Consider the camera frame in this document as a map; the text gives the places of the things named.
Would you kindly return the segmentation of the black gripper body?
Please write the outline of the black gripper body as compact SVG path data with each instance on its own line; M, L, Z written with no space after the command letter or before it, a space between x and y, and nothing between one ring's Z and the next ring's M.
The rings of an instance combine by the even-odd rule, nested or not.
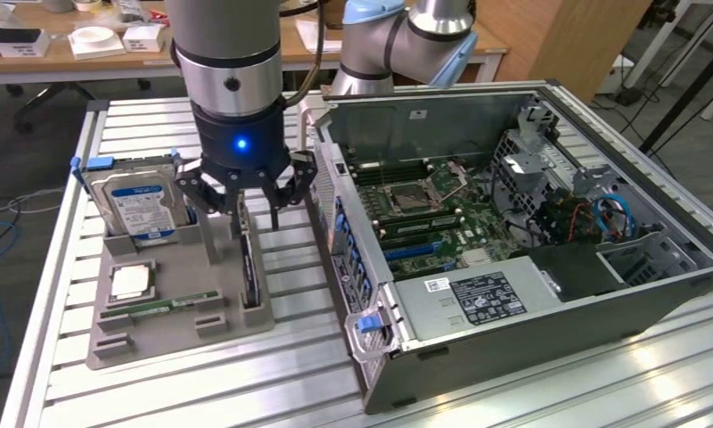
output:
M275 100L262 111L249 116L213 115L191 102L198 131L202 172L219 183L237 176L239 183L275 180L290 165L290 149L283 137L282 100Z

